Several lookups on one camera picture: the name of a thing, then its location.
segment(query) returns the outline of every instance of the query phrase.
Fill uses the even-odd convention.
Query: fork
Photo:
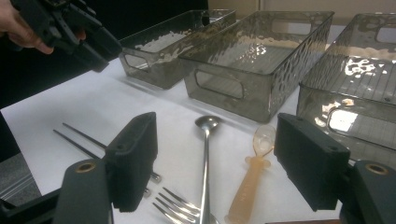
[[[160,204],[162,204],[166,208],[166,210],[160,207],[156,203],[153,204],[158,210],[160,210],[161,213],[163,213],[175,224],[191,224],[191,223],[199,222],[200,211],[201,211],[200,208],[198,208],[192,203],[186,202],[185,200],[177,196],[175,193],[173,193],[171,190],[165,187],[163,187],[163,189],[170,196],[174,198],[174,201],[172,201],[164,194],[159,193],[159,195],[164,199],[164,201],[159,197],[156,197],[155,199]],[[219,222],[212,214],[210,214],[210,224],[219,224]]]

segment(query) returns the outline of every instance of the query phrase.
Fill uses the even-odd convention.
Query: hand
[[[36,48],[45,54],[51,54],[48,47],[23,20],[9,0],[0,0],[0,37],[7,33],[8,38],[24,48]]]
[[[76,36],[76,38],[77,38],[78,40],[85,40],[85,39],[87,38],[87,34],[85,33],[85,30],[82,29],[82,28],[76,30],[76,31],[74,32],[74,34],[75,34],[75,36]]]

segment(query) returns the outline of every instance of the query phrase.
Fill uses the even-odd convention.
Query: long metal spoon
[[[210,201],[209,201],[209,135],[210,131],[217,127],[220,118],[215,116],[203,116],[195,121],[195,124],[205,132],[204,151],[204,183],[201,199],[200,224],[210,223]]]

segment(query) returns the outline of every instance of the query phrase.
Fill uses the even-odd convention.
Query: finger
[[[41,41],[40,38],[21,17],[19,17],[17,21],[18,26],[10,30],[8,35],[12,34],[13,38],[18,41],[22,47],[34,48]]]
[[[75,31],[75,36],[78,40],[85,40],[87,38],[87,34],[82,28],[79,28],[78,30]]]
[[[12,33],[8,33],[8,38],[14,42],[15,44],[25,47],[25,48],[36,48],[39,51],[45,53],[45,54],[51,54],[53,52],[53,48],[48,47],[47,45],[44,44],[44,42],[41,41],[38,36],[31,37],[29,39],[32,39],[34,41],[31,42],[26,42],[26,38],[23,38],[19,35],[15,35]]]

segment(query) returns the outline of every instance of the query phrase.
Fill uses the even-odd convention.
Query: gray translucent container
[[[396,15],[359,14],[300,84],[297,115],[396,168]]]
[[[235,21],[230,9],[187,11],[123,38],[122,66],[129,77],[170,89],[183,79],[177,56]]]
[[[245,17],[179,55],[188,95],[269,122],[323,54],[332,14],[257,11]]]

